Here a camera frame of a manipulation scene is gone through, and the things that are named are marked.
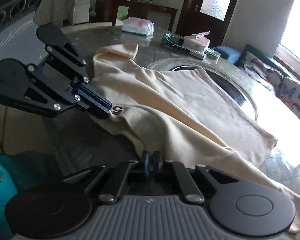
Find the cream t-shirt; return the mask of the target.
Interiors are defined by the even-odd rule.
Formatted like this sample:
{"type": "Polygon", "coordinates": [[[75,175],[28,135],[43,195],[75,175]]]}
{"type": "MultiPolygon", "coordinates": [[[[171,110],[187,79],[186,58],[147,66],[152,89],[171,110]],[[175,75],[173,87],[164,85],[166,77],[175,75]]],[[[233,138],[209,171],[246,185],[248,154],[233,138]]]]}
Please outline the cream t-shirt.
{"type": "Polygon", "coordinates": [[[106,120],[94,121],[124,135],[137,154],[159,151],[187,168],[206,164],[281,191],[296,207],[289,229],[300,233],[300,195],[259,169],[277,139],[247,117],[207,72],[158,72],[135,63],[137,44],[102,47],[93,57],[96,90],[112,102],[106,120]]]}

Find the white refrigerator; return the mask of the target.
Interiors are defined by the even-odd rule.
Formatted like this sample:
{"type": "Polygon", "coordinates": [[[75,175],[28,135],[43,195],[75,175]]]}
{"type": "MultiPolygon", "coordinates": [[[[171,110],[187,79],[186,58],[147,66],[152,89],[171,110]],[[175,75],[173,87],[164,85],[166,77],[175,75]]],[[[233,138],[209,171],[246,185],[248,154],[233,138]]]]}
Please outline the white refrigerator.
{"type": "Polygon", "coordinates": [[[70,25],[89,21],[90,0],[69,0],[68,20],[70,25]]]}

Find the water dispenser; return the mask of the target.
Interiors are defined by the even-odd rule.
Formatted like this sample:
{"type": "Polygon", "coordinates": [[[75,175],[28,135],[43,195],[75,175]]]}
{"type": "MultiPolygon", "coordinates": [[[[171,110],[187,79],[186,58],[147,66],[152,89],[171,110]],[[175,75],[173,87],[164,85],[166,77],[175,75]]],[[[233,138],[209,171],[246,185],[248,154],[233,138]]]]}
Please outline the water dispenser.
{"type": "Polygon", "coordinates": [[[52,3],[52,23],[58,27],[63,25],[62,0],[53,0],[52,3]]]}

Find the quilted grey star tablecloth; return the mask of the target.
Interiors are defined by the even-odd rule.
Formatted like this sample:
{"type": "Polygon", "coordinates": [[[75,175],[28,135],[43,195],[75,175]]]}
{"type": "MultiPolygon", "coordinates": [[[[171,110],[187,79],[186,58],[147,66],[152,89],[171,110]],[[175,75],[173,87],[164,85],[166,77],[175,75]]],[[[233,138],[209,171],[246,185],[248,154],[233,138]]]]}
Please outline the quilted grey star tablecloth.
{"type": "Polygon", "coordinates": [[[106,120],[75,108],[43,119],[64,175],[158,151],[187,168],[206,164],[281,191],[296,206],[292,231],[300,231],[300,120],[274,94],[224,60],[212,64],[253,100],[247,114],[205,63],[163,46],[161,29],[150,37],[114,26],[65,32],[112,107],[106,120]]]}

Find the dark wooden counter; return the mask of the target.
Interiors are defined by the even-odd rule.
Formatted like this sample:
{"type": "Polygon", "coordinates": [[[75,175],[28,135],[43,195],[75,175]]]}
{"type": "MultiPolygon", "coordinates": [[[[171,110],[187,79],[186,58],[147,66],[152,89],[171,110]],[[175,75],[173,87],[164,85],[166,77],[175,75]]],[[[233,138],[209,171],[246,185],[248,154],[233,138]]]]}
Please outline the dark wooden counter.
{"type": "Polygon", "coordinates": [[[161,27],[168,31],[173,30],[175,17],[178,11],[178,9],[158,5],[155,3],[114,0],[110,18],[112,26],[116,25],[119,6],[128,8],[127,17],[137,17],[151,20],[155,26],[161,27]]]}

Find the plastic bag with tissues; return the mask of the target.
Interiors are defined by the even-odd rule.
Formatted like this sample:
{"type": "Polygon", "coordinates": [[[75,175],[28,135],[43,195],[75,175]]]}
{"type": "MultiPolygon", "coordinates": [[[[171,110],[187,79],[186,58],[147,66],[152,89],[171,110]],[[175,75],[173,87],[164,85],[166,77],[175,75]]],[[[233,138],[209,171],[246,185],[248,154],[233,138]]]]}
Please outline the plastic bag with tissues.
{"type": "Polygon", "coordinates": [[[129,17],[122,22],[122,31],[151,36],[154,33],[154,23],[143,18],[129,17]]]}

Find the round glass induction cooker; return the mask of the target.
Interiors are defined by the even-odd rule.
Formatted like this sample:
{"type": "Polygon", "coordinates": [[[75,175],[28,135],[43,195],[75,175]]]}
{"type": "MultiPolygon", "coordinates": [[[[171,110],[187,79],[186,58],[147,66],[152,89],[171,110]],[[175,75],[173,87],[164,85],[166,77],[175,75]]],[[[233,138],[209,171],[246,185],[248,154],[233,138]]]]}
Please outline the round glass induction cooker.
{"type": "Polygon", "coordinates": [[[195,61],[182,59],[180,57],[162,59],[149,64],[147,68],[159,72],[187,71],[202,68],[207,72],[208,76],[239,105],[245,115],[257,121],[258,114],[256,104],[244,88],[235,83],[235,81],[232,81],[228,74],[214,67],[206,60],[195,61]]]}

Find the teal black wristband device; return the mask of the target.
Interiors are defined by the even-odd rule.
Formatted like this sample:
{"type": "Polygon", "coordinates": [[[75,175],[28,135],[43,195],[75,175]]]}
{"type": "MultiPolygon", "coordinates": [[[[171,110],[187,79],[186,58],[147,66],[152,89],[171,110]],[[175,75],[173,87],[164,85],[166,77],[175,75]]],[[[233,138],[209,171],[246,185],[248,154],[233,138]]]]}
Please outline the teal black wristband device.
{"type": "Polygon", "coordinates": [[[185,53],[185,54],[191,53],[190,49],[185,48],[183,46],[184,39],[173,36],[170,33],[165,33],[161,38],[161,42],[162,42],[162,44],[164,44],[174,50],[180,51],[182,53],[185,53]]]}

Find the butterfly print pillow left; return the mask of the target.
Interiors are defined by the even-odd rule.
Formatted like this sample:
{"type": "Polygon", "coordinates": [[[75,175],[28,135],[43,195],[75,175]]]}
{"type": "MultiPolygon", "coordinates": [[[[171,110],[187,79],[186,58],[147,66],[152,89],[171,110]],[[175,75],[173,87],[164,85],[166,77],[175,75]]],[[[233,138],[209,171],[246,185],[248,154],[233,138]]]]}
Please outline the butterfly print pillow left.
{"type": "Polygon", "coordinates": [[[283,74],[281,74],[277,69],[265,64],[249,51],[245,51],[243,53],[242,58],[237,63],[237,66],[252,79],[274,94],[276,94],[280,83],[283,81],[283,74]]]}

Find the butterfly print pillow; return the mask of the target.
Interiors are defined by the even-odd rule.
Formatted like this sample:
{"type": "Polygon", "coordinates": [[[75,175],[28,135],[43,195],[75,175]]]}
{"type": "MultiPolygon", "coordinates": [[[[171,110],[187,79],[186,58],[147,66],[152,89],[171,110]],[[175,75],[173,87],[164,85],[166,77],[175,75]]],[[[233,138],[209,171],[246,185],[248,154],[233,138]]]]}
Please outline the butterfly print pillow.
{"type": "Polygon", "coordinates": [[[237,63],[237,66],[252,79],[274,94],[276,94],[280,83],[283,81],[283,74],[281,74],[277,69],[265,64],[249,51],[245,51],[243,53],[242,58],[237,63]]]}
{"type": "Polygon", "coordinates": [[[300,120],[300,82],[285,77],[277,96],[300,120]]]}

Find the butterfly print pillow right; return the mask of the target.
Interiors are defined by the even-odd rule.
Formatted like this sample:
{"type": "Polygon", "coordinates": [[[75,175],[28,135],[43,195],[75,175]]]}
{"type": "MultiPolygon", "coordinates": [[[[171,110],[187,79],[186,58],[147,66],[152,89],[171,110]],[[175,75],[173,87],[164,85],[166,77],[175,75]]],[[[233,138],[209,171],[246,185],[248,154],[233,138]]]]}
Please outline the butterfly print pillow right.
{"type": "Polygon", "coordinates": [[[300,120],[300,82],[285,77],[277,96],[300,120]]]}

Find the dark wooden door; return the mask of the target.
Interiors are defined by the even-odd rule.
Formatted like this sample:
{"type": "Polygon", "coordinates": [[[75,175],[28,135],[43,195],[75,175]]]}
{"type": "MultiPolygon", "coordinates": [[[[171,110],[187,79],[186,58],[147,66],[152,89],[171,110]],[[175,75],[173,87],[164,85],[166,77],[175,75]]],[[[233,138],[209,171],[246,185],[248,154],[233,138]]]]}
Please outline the dark wooden door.
{"type": "Polygon", "coordinates": [[[188,36],[208,31],[210,47],[222,44],[237,0],[184,0],[176,33],[188,36]]]}

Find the white box with pink bag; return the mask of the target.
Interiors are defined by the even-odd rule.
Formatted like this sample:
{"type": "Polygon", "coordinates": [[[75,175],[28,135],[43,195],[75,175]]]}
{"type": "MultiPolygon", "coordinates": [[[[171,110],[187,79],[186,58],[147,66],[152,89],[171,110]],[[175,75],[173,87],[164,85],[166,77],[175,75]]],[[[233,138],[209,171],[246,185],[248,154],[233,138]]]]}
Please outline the white box with pink bag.
{"type": "Polygon", "coordinates": [[[210,44],[210,40],[206,37],[209,33],[209,31],[204,31],[202,33],[185,36],[183,46],[203,53],[210,44]]]}

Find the dark teal sofa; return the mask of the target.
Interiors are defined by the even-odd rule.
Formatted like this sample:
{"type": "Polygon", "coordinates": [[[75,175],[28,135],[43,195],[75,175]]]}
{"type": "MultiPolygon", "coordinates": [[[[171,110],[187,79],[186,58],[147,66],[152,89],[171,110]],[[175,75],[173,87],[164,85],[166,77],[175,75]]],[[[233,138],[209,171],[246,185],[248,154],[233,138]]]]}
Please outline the dark teal sofa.
{"type": "Polygon", "coordinates": [[[243,50],[243,53],[241,54],[238,61],[235,63],[236,66],[238,66],[239,62],[243,59],[244,53],[248,51],[252,54],[254,54],[256,57],[258,57],[262,62],[265,64],[277,69],[279,72],[281,72],[284,76],[292,77],[293,74],[289,72],[284,66],[279,64],[277,61],[275,61],[273,58],[269,57],[267,54],[264,54],[263,52],[259,51],[258,49],[254,48],[250,44],[247,44],[243,50]]]}

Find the window with frame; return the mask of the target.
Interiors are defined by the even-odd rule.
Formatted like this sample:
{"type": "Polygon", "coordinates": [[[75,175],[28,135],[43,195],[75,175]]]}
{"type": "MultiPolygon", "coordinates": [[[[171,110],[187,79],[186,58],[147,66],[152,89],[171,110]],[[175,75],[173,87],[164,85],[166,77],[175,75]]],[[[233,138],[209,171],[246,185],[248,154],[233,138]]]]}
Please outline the window with frame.
{"type": "Polygon", "coordinates": [[[294,0],[276,54],[289,63],[300,64],[300,0],[294,0]]]}

